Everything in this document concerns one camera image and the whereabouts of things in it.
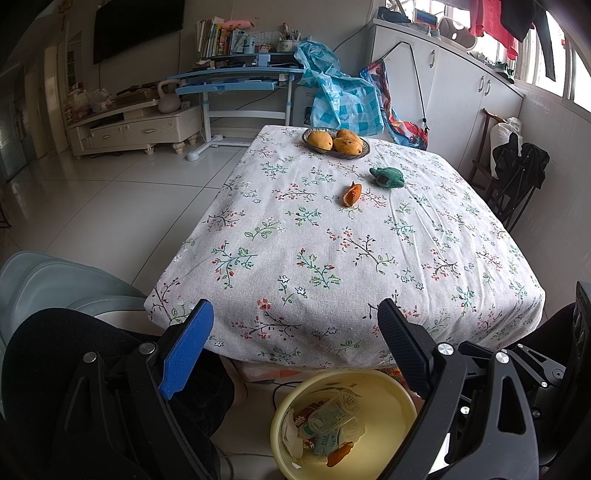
kettlebell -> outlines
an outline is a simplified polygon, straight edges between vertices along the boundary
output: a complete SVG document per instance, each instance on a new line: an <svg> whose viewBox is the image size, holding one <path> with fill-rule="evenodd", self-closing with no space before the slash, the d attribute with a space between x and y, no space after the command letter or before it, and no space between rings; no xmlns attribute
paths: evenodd
<svg viewBox="0 0 591 480"><path fill-rule="evenodd" d="M160 97L160 100L158 101L158 110L160 110L161 113L176 112L181 106L181 98L178 96L178 93L164 93L162 90L164 85L170 85L172 83L180 85L179 80L163 80L158 84L158 95Z"/></svg>

cabinet drawer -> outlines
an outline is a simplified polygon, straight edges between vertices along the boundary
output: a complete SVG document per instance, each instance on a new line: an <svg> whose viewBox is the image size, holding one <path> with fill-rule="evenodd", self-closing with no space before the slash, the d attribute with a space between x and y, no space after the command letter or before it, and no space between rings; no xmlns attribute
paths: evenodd
<svg viewBox="0 0 591 480"><path fill-rule="evenodd" d="M125 125L125 141L128 145L179 142L178 117L156 118Z"/></svg>
<svg viewBox="0 0 591 480"><path fill-rule="evenodd" d="M92 148L118 147L125 145L123 127L96 128L90 132Z"/></svg>

pink stuffed toy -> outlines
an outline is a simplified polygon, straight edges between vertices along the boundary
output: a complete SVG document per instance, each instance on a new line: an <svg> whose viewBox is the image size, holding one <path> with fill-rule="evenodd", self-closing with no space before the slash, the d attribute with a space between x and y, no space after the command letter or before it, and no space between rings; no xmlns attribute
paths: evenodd
<svg viewBox="0 0 591 480"><path fill-rule="evenodd" d="M226 30L244 30L245 28L254 27L255 24L248 20L228 20L222 24L222 28Z"/></svg>

blue gripper pad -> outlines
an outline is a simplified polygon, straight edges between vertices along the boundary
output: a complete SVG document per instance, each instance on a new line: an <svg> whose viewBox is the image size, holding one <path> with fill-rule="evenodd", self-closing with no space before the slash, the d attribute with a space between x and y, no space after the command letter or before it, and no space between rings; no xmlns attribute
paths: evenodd
<svg viewBox="0 0 591 480"><path fill-rule="evenodd" d="M159 389L166 400L170 400L175 392L180 392L184 388L212 327L213 306L203 299L199 300L183 324L169 327L179 330L174 332L170 339L171 345L166 345L162 349L164 368Z"/></svg>

cartoon print bag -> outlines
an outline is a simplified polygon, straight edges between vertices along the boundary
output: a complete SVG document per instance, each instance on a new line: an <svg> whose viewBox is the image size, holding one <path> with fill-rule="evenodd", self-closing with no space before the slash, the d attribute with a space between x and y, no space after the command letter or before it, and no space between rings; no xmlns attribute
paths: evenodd
<svg viewBox="0 0 591 480"><path fill-rule="evenodd" d="M410 52L413 56L414 71L417 75L418 92L420 94L421 106L423 108L423 123L425 124L424 129L412 122L400 121L398 119L398 115L392 107L392 99L390 98L388 76L386 75L386 65L384 63L384 58L386 58L386 56L389 55L393 49L395 49L402 43L410 47ZM380 111L384 119L384 124L388 128L388 131L390 133L390 136L392 136L392 139L398 145L418 148L419 150L426 150L428 143L427 132L429 130L429 127L427 126L427 119L425 118L423 93L421 91L421 83L418 79L417 64L414 60L414 52L412 45L405 41L398 42L395 46L393 46L393 48L388 50L380 59L376 60L375 62L361 70L361 72L359 72L359 76L364 80L367 80L368 82L375 85L376 90L379 93L378 99L380 102Z"/></svg>

